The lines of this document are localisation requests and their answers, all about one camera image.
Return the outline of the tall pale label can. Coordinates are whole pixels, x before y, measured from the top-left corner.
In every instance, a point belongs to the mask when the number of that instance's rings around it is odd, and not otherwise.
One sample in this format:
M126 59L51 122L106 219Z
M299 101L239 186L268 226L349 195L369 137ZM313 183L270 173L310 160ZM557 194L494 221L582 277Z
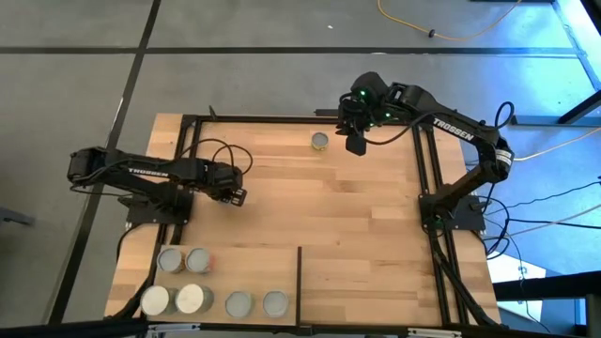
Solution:
M200 284L186 284L176 295L177 310L183 314L201 314L208 311L214 301L212 290Z

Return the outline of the tall blue label can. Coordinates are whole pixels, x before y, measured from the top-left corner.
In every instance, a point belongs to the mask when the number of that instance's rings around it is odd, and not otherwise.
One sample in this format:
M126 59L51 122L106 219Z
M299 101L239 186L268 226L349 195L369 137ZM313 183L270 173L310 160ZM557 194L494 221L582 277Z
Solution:
M177 311L174 288L150 286L140 299L141 311L148 316L171 315Z

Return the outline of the rainbow label can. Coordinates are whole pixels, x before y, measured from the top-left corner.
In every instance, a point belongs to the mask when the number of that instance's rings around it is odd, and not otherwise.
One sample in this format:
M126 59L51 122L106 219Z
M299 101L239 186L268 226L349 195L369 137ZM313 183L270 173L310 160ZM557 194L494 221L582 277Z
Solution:
M263 312L268 317L283 317L289 307L288 295L280 290L271 290L262 299Z

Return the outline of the can with orange ring label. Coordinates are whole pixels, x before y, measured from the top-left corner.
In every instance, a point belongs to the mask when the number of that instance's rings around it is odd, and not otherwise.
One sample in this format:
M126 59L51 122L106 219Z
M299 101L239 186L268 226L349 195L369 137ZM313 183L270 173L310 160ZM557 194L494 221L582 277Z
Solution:
M165 272L178 273L184 269L184 256L177 248L165 248L157 256L157 267Z

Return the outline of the gray floor stand foot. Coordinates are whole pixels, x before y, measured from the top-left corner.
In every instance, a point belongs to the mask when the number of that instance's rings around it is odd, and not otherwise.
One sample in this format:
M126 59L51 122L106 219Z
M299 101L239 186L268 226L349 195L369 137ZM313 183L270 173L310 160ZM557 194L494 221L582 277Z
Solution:
M0 207L0 224L3 223L19 223L22 225L33 225L35 218L23 214L18 211L14 211L9 208Z

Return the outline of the red can with yellow rings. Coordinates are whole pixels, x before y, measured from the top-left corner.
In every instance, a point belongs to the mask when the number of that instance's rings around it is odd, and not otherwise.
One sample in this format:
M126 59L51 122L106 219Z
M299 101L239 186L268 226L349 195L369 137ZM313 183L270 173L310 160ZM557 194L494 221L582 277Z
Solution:
M199 274L206 274L212 271L214 257L210 251L205 248L192 248L185 260L188 271Z

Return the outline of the black bar device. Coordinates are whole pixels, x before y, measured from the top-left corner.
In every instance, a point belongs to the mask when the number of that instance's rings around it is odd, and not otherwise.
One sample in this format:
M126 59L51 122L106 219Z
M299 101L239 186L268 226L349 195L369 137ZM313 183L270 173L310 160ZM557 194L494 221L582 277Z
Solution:
M348 108L340 106L336 109L316 109L316 116L328 117L342 115L344 118L380 122L381 120L400 119L403 116L399 113L383 108Z

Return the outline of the cream green label can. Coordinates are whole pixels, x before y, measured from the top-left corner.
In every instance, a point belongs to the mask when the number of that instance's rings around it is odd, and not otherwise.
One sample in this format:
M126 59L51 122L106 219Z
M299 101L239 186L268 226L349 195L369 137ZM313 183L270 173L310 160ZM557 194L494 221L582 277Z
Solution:
M254 306L253 296L244 291L232 292L224 303L226 312L235 318L243 318L250 314Z

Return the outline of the black floor stand base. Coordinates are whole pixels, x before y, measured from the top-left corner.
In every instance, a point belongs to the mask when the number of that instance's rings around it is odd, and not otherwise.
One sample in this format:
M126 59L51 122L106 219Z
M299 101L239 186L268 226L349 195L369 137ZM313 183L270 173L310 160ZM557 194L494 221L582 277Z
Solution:
M601 127L601 90L563 115L514 115L511 124L532 127Z

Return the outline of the black aluminium table frame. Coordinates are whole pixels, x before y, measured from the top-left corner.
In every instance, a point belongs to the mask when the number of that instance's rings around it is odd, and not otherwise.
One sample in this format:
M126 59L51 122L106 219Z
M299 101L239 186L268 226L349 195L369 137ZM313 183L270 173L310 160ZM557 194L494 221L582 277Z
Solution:
M329 145L311 147L315 132ZM198 196L180 247L213 251L213 271L152 272L158 226L143 225L123 242L105 312L121 310L146 278L172 287L198 283L215 294L201 315L171 321L258 325L442 327L460 324L454 298L438 299L436 277L418 198L464 172L456 138L443 131L408 132L364 157L347 153L325 117L157 115L147 154L171 157L199 141L214 155L221 141L237 145L248 169L243 207ZM283 317L268 317L262 299L285 292ZM254 306L230 316L225 300L248 292Z

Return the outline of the black overhead rig beam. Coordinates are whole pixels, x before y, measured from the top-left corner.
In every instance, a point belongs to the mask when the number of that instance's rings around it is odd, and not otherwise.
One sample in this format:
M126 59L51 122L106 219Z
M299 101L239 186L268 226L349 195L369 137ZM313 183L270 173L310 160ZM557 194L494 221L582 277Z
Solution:
M493 284L498 301L578 299L601 296L601 270Z
M15 328L0 328L0 338L124 338L149 333L147 328L153 322L142 318L103 319L84 322L54 323ZM271 334L287 333L295 335L297 326L258 325L258 324L211 324L200 323L201 329L195 331L233 331L233 332L267 332ZM426 328L417 326L344 326L344 325L312 325L314 335L318 334L360 334L360 335L393 335L408 338L408 328ZM590 331L582 328L577 335L512 330L506 326L476 326L450 324L429 329L457 330L462 338L601 338L601 330Z

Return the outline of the white label plate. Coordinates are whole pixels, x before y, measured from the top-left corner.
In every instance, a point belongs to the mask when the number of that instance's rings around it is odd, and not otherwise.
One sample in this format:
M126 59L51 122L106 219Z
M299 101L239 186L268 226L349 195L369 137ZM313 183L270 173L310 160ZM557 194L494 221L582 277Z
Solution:
M149 333L167 333L181 331L200 330L200 323L160 323L149 325L147 331Z
M408 328L408 338L462 338L462 332L457 330Z

